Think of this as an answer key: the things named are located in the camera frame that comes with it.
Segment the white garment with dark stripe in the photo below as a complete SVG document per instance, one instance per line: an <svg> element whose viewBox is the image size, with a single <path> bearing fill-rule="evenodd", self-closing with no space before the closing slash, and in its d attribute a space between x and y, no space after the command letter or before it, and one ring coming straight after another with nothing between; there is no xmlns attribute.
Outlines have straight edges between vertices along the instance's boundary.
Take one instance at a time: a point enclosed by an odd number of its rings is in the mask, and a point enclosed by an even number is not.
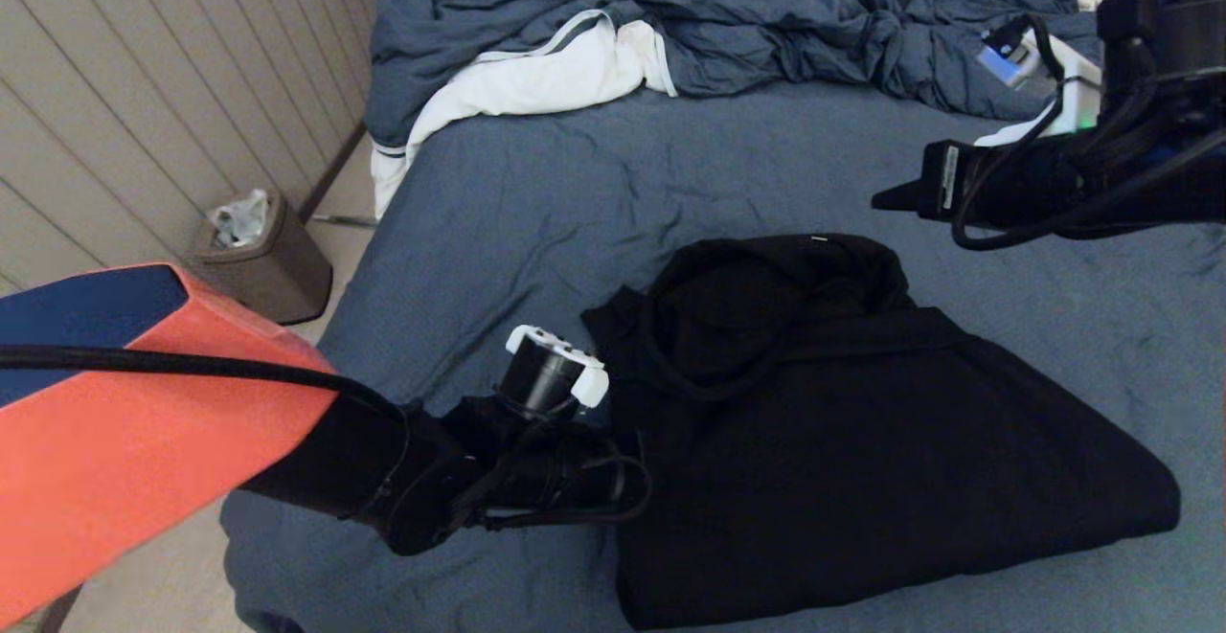
<svg viewBox="0 0 1226 633"><path fill-rule="evenodd" d="M574 112L640 88L679 94L666 40L644 18L619 25L607 11L587 10L533 50L482 53L425 101L405 144L373 147L374 218L383 218L425 140L454 121Z"/></svg>

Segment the white plastic bin bag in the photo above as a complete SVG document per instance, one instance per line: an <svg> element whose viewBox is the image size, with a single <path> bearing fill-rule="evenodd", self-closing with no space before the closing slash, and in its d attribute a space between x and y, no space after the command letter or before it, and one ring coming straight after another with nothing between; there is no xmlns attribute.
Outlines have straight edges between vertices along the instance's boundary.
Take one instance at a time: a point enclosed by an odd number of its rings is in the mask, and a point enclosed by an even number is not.
<svg viewBox="0 0 1226 633"><path fill-rule="evenodd" d="M212 244L224 249L251 245L262 236L268 215L267 191L254 189L245 198L234 198L207 213L207 220L215 228Z"/></svg>

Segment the crumpled blue duvet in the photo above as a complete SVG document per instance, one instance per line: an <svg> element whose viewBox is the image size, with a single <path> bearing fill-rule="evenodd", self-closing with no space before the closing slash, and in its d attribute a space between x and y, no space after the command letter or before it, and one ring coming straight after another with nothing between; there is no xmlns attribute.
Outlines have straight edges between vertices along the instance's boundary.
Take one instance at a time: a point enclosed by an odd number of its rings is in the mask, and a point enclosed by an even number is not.
<svg viewBox="0 0 1226 633"><path fill-rule="evenodd" d="M691 98L836 80L1027 120L1045 98L1011 94L977 61L984 31L1034 13L1083 56L1098 63L1102 53L1094 13L1078 0L380 0L365 126L378 144L405 145L425 101L481 53L538 47L588 10L656 28L671 83Z"/></svg>

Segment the blue bed sheet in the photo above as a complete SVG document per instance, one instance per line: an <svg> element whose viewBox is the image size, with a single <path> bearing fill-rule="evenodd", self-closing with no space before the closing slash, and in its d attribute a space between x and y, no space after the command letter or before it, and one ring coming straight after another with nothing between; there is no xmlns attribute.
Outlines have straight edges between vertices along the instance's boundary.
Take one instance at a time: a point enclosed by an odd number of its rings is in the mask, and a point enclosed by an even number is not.
<svg viewBox="0 0 1226 633"><path fill-rule="evenodd" d="M647 287L705 237L863 236L897 251L921 305L984 336L1121 424L1182 489L1178 528L984 577L679 633L1226 633L1226 229L956 247L880 213L924 145L1000 123L866 86L770 83L732 98L481 117L430 136L319 343L394 401L438 415L494 384L508 332L580 346L579 315Z"/></svg>

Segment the black hooded sweatshirt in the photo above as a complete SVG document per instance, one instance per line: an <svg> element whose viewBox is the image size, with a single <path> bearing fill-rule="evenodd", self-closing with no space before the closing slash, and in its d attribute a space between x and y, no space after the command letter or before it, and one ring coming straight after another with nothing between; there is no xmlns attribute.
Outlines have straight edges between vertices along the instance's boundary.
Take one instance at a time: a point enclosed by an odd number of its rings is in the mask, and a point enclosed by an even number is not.
<svg viewBox="0 0 1226 633"><path fill-rule="evenodd" d="M617 531L639 631L848 605L1181 519L1155 454L916 305L867 237L699 240L581 320L652 480Z"/></svg>

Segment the brown trash bin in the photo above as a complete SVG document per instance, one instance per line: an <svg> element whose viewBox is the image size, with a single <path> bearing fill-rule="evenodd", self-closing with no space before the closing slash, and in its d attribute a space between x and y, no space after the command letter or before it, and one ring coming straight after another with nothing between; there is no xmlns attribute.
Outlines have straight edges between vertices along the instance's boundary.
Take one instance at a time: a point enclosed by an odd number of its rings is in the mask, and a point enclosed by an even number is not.
<svg viewBox="0 0 1226 633"><path fill-rule="evenodd" d="M266 227L249 247L215 247L206 213L192 240L190 266L219 292L275 323L315 320L329 305L333 267L284 196L268 196Z"/></svg>

